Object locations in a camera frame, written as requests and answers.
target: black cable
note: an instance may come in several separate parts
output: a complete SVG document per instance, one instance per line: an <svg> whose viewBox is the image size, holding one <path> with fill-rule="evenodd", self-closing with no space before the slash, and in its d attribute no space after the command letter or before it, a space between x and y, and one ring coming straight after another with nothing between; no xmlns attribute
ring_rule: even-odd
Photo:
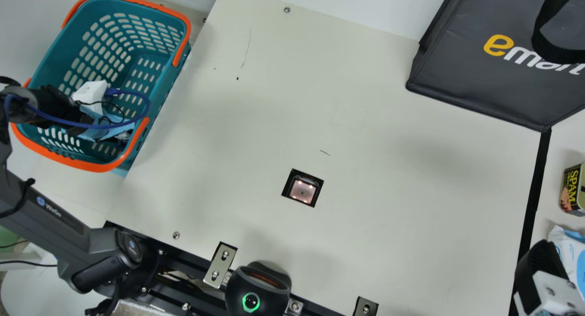
<svg viewBox="0 0 585 316"><path fill-rule="evenodd" d="M6 264L6 263L25 263L25 264L31 264L33 266L40 266L40 267L56 267L56 264L39 264L39 263L34 263L34 262L28 262L28 261L24 261L24 260L13 260L13 261L2 261L0 262L0 264Z"/></svg>
<svg viewBox="0 0 585 316"><path fill-rule="evenodd" d="M6 245L4 247L0 247L0 249L11 248L11 247L14 247L15 245L19 245L19 244L22 244L22 243L27 243L27 241L16 242L14 244L10 244L10 245Z"/></svg>
<svg viewBox="0 0 585 316"><path fill-rule="evenodd" d="M107 116L102 116L100 118L100 121L105 118L105 120L108 120L108 122L110 122L110 124L120 124L120 123L124 122L124 120L126 119L126 116L124 115L124 112L122 111L122 109L111 101L102 100L102 101L94 101L94 102L89 102L89 103L77 101L77 103L79 103L81 105L86 105L86 106L91 106L91 105L96 105L96 104L109 104L109 105L113 106L113 108L115 108L118 112L120 112L120 114L122 116L122 120L120 122L112 122Z"/></svg>

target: basket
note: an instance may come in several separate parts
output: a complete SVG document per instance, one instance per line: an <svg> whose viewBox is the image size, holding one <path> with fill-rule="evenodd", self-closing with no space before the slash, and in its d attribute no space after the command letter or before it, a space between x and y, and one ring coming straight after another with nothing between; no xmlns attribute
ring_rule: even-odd
<svg viewBox="0 0 585 316"><path fill-rule="evenodd" d="M113 88L136 91L150 100L125 145L72 137L60 127L12 124L16 137L35 152L92 172L128 170L146 139L191 46L186 16L144 0L80 0L27 86L54 85L71 95L86 81L105 79ZM126 119L144 110L141 98L112 98ZM114 106L105 109L121 116Z"/></svg>

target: white tabletop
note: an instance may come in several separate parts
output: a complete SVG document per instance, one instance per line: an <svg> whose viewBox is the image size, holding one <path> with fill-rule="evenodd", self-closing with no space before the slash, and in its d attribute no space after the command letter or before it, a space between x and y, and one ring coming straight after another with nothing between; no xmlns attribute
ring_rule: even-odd
<svg viewBox="0 0 585 316"><path fill-rule="evenodd" d="M342 314L505 314L539 134L409 93L416 41L285 6L217 0L120 187L43 160L39 189ZM315 208L280 196L292 168Z"/></svg>
<svg viewBox="0 0 585 316"><path fill-rule="evenodd" d="M585 112L579 112L552 129L532 244L547 239L555 224L585 233L585 217L566 214L558 205L564 169L585 162L585 140L581 133L584 123Z"/></svg>

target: blue cable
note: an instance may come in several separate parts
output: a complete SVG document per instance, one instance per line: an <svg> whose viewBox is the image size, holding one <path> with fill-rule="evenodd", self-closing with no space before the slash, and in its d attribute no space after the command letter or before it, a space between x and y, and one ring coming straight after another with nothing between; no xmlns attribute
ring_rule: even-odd
<svg viewBox="0 0 585 316"><path fill-rule="evenodd" d="M60 124L65 124L65 125L84 127L85 129L114 129L116 127L121 127L121 126L125 126L125 125L129 125L129 124L133 124L135 122L138 122L139 120L142 120L142 118L144 118L148 114L148 111L150 110L150 101L143 94L137 93L134 91L121 91L119 89L107 89L105 95L112 96L115 94L137 95L138 97L142 98L142 100L144 100L144 111L138 117L133 118L132 120L129 120L126 122L111 124L111 125L95 125L95 124L85 124L85 123L73 122L73 121L68 121L68 120L56 118L54 116L50 116L49 114L46 114L45 112L42 112L42 111L36 109L35 107L33 107L29 103L26 103L25 107L28 110L30 110L31 112L37 114L38 116L46 118L46 120L50 120L50 121L60 123ZM6 96L6 100L4 101L5 108L6 108L6 105L9 105L10 102L12 101L12 99L15 97L20 98L19 96L15 95L15 94L9 94L8 96Z"/></svg>

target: basket hole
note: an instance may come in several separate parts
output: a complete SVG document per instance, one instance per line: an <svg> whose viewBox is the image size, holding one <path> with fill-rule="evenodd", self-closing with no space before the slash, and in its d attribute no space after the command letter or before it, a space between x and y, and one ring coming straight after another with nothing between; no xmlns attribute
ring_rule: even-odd
<svg viewBox="0 0 585 316"><path fill-rule="evenodd" d="M77 64L79 64L79 58L75 58L75 60L73 60L73 63L71 64L71 68L75 69L77 67Z"/></svg>
<svg viewBox="0 0 585 316"><path fill-rule="evenodd" d="M77 75L74 74L73 77L71 77L71 81L69 81L69 83L73 86L75 85L75 83L77 83Z"/></svg>
<svg viewBox="0 0 585 316"><path fill-rule="evenodd" d="M85 60L86 60L86 62L89 62L89 60L91 59L91 57L92 57L93 55L94 55L94 52L93 52L93 51L90 51L90 52L88 52L88 53L86 54L86 56L85 56Z"/></svg>
<svg viewBox="0 0 585 316"><path fill-rule="evenodd" d="M80 56L80 57L83 57L83 56L84 56L84 54L85 54L86 52L87 52L87 47L86 47L86 46L84 46L84 47L81 49L81 51L79 52L79 56Z"/></svg>
<svg viewBox="0 0 585 316"><path fill-rule="evenodd" d="M85 68L85 63L81 63L79 64L79 66L77 66L77 72L81 73L81 71Z"/></svg>

